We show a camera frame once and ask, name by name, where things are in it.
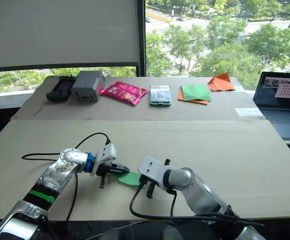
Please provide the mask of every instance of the pink package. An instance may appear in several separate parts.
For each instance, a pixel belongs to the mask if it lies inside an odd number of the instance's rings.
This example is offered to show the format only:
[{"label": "pink package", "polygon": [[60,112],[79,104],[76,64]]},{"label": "pink package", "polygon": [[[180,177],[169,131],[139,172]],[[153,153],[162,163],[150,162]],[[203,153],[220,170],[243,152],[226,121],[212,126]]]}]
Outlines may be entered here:
[{"label": "pink package", "polygon": [[141,87],[116,81],[111,86],[105,88],[102,94],[136,105],[147,91],[147,89]]}]

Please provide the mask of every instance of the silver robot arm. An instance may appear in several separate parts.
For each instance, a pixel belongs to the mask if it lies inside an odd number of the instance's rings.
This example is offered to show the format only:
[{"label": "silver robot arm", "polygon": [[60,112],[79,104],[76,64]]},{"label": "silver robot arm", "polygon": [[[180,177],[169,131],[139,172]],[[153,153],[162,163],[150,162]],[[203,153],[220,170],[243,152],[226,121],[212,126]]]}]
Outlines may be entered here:
[{"label": "silver robot arm", "polygon": [[81,152],[75,148],[63,150],[54,162],[38,178],[35,185],[0,222],[0,239],[19,237],[24,240],[36,239],[39,225],[46,221],[48,210],[59,194],[64,190],[73,174],[82,171],[91,176],[102,176],[102,185],[106,173],[128,172],[129,169],[119,164],[106,164],[116,159],[116,148],[107,144],[96,156]]},{"label": "silver robot arm", "polygon": [[[238,217],[231,207],[226,204],[204,181],[187,167],[173,169],[169,162],[165,164],[146,156],[138,171],[147,176],[154,185],[158,185],[164,191],[176,189],[180,191],[190,209],[197,215],[204,213],[217,213]],[[153,188],[147,193],[151,197]],[[244,226],[228,222],[209,221],[209,225],[226,240],[265,240],[252,226]]]}]

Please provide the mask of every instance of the orange folded paper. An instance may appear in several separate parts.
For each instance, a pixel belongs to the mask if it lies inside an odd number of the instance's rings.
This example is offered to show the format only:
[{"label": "orange folded paper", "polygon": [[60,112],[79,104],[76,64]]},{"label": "orange folded paper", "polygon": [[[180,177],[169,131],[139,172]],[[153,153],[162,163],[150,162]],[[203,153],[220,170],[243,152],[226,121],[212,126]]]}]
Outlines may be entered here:
[{"label": "orange folded paper", "polygon": [[181,90],[181,88],[180,88],[180,91],[179,91],[178,100],[179,101],[183,101],[183,102],[190,102],[190,103],[194,103],[194,104],[203,104],[203,105],[207,105],[208,104],[208,101],[204,101],[204,100],[184,101],[184,95],[183,95],[183,91]]},{"label": "orange folded paper", "polygon": [[218,76],[214,76],[210,82],[208,83],[211,91],[228,91],[228,90],[236,90],[233,84],[230,81],[229,74],[223,73]]}]

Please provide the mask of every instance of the white tabletop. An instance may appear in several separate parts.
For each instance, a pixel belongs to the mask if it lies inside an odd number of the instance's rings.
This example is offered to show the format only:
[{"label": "white tabletop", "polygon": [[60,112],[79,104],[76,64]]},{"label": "white tabletop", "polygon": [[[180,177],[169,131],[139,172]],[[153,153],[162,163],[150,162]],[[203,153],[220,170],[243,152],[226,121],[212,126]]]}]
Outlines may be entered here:
[{"label": "white tabletop", "polygon": [[[25,161],[27,153],[54,153],[74,147],[94,132],[107,133],[117,148],[117,163],[136,172],[146,155],[175,168],[189,167],[200,175],[242,217],[290,217],[290,150],[266,120],[231,121],[98,121],[12,120],[0,133],[0,218],[22,199],[50,162]],[[95,152],[105,139],[96,136],[81,146]],[[79,174],[79,189],[71,220],[135,220],[129,202],[135,188],[109,177]],[[72,201],[74,181],[50,209],[50,220],[64,220]],[[172,196],[145,190],[135,209],[168,215]],[[175,215],[192,215],[181,194]]]},{"label": "white tabletop", "polygon": [[21,109],[12,117],[24,119],[71,119],[71,120],[239,120],[264,119],[263,116],[238,116],[235,108],[257,108],[235,77],[231,77],[236,91],[211,92],[212,101],[208,105],[178,101],[180,86],[183,84],[206,85],[211,77],[106,77],[105,85],[121,81],[149,89],[150,85],[170,85],[172,103],[170,107],[149,105],[147,93],[138,105],[133,106],[102,96],[98,102],[78,102],[71,95],[63,103],[50,102],[46,93],[58,82],[57,76],[49,76],[36,89]]}]

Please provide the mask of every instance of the green folded paper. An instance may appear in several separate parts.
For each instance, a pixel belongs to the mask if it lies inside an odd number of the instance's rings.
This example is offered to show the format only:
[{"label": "green folded paper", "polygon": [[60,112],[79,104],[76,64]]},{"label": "green folded paper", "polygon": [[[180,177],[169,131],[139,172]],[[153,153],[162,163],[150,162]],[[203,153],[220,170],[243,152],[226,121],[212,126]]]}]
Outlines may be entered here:
[{"label": "green folded paper", "polygon": [[207,85],[181,85],[184,101],[205,100],[211,102],[210,91]]},{"label": "green folded paper", "polygon": [[139,186],[139,178],[140,174],[135,173],[135,172],[127,172],[124,174],[114,174],[114,173],[109,173],[110,175],[117,177],[118,181],[120,181],[123,184],[131,185],[131,186]]}]

